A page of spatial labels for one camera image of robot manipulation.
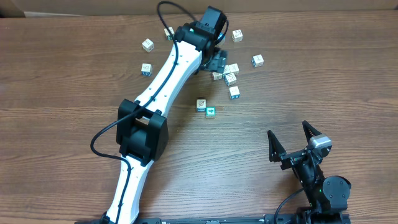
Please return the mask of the plain wooden block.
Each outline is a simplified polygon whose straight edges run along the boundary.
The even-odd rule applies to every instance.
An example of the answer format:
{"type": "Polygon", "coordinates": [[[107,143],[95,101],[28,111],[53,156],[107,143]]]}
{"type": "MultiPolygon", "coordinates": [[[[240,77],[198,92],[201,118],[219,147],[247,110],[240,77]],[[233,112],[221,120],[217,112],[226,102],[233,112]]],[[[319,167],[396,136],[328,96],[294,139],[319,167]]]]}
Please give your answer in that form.
{"type": "Polygon", "coordinates": [[[239,73],[239,67],[238,64],[234,63],[229,65],[229,71],[235,75],[237,75],[239,73]]]}

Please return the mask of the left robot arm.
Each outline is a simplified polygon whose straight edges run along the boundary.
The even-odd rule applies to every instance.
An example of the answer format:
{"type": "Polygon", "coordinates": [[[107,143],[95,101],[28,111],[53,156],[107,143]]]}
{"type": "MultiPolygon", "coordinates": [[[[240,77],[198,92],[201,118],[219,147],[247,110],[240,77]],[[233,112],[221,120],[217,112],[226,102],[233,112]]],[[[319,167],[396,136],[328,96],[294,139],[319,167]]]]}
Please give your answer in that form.
{"type": "Polygon", "coordinates": [[[152,83],[134,101],[123,100],[118,118],[105,129],[116,128],[117,160],[121,170],[110,208],[99,223],[134,223],[150,167],[169,140],[167,115],[185,82],[200,70],[223,72],[228,53],[217,45],[228,30],[226,15],[207,7],[194,19],[172,32],[170,54],[152,83]]]}

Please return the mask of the leaf block blue side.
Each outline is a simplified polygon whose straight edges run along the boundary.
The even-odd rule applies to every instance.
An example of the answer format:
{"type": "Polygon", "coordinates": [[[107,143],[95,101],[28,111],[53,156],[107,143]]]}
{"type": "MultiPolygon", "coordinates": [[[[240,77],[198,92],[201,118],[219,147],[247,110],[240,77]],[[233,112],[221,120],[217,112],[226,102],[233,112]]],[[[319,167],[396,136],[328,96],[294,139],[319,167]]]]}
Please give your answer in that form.
{"type": "Polygon", "coordinates": [[[206,111],[206,100],[197,99],[197,111],[206,111]]]}

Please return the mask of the green number four block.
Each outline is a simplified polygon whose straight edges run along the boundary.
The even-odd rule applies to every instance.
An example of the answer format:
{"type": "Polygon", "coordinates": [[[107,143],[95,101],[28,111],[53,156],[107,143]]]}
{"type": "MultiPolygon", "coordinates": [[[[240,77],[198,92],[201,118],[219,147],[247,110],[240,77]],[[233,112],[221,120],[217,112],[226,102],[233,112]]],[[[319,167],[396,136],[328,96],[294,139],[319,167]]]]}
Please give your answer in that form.
{"type": "Polygon", "coordinates": [[[216,116],[216,108],[215,107],[206,107],[206,118],[215,118],[216,116]]]}

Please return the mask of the wooden block M drawing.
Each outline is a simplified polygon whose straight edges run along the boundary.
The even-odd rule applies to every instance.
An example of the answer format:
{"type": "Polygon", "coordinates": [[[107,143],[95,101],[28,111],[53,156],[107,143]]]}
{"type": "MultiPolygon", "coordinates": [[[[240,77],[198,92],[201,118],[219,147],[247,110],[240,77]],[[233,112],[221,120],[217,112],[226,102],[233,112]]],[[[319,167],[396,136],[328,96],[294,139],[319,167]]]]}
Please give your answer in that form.
{"type": "Polygon", "coordinates": [[[229,73],[230,73],[229,65],[226,65],[224,67],[224,71],[223,71],[222,77],[224,78],[229,73]]]}

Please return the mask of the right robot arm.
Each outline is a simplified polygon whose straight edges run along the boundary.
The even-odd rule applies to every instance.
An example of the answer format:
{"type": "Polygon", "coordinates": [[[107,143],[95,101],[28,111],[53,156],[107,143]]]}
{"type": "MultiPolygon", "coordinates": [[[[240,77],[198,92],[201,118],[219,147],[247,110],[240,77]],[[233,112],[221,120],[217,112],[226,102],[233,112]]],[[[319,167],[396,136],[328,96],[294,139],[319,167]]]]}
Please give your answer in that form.
{"type": "Polygon", "coordinates": [[[269,130],[269,160],[280,162],[282,170],[292,169],[301,189],[289,195],[273,214],[264,215],[265,223],[345,224],[350,217],[343,212],[348,208],[351,183],[333,175],[325,177],[320,164],[332,148],[332,140],[315,129],[308,121],[302,122],[307,140],[304,149],[288,154],[276,135],[269,130]],[[282,207],[299,193],[304,192],[308,207],[299,207],[294,214],[280,214],[282,207]]]}

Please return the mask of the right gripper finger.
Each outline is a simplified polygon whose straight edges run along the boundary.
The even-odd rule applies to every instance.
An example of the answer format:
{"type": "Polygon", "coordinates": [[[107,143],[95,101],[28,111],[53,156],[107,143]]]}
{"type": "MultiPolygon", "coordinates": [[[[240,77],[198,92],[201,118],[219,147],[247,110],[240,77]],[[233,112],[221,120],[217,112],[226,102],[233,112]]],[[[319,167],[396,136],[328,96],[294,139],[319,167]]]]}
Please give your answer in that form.
{"type": "Polygon", "coordinates": [[[322,138],[322,133],[315,129],[308,121],[302,122],[303,130],[308,144],[319,143],[319,139],[322,138]]]}
{"type": "Polygon", "coordinates": [[[286,155],[286,151],[271,130],[268,130],[267,136],[269,141],[269,160],[271,162],[280,162],[282,157],[286,155]]]}

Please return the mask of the wooden block animal drawing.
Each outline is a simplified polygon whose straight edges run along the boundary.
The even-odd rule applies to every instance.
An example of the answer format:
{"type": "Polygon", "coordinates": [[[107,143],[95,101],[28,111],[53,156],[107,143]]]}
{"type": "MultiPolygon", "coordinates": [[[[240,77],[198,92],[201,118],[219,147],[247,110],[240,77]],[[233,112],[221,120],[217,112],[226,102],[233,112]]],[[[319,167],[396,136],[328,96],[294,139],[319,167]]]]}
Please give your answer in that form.
{"type": "Polygon", "coordinates": [[[211,76],[213,80],[220,80],[223,78],[223,74],[218,72],[212,72],[211,76]]]}

